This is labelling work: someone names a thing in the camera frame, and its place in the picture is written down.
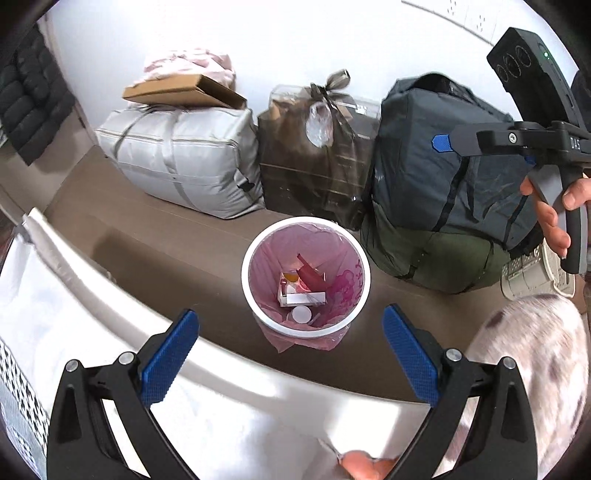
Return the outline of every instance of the human hand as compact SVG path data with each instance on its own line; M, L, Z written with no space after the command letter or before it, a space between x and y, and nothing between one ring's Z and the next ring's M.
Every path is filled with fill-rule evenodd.
M556 210L540 199L529 178L525 178L520 191L523 195L534 196L535 212L546 242L560 258L565 258L567 249L570 247L570 237L568 233L558 227ZM588 178L574 182L562 197L562 203L567 210L575 210L590 200L591 179Z
M340 464L353 480L384 480L398 459L373 460L365 452L349 452L343 455Z

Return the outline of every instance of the beige plastic basket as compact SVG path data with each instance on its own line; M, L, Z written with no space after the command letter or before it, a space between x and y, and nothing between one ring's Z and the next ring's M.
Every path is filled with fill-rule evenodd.
M501 290L509 300L537 293L557 293L571 299L574 284L574 275L560 268L560 257L546 240L531 255L507 263L501 277Z

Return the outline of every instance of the green bag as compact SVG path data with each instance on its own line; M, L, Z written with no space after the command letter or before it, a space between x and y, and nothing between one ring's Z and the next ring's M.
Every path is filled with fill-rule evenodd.
M463 293L499 281L509 254L493 241L461 233L395 227L372 202L361 227L361 243L389 275L444 293Z

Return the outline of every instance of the white fur fabric with spots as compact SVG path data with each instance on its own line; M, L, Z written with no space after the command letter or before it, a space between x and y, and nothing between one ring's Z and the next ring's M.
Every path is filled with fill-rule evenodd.
M538 479L562 457L579 426L587 397L587 326L574 304L543 294L511 302L485 323L466 351L477 362L513 357L531 404L538 447ZM460 455L478 404L470 398L437 470L450 470Z

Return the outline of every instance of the fingernail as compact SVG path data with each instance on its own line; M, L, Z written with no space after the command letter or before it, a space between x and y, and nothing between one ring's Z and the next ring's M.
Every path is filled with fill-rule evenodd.
M562 203L564 203L564 206L569 210L574 208L574 195L569 192L565 193L562 197Z

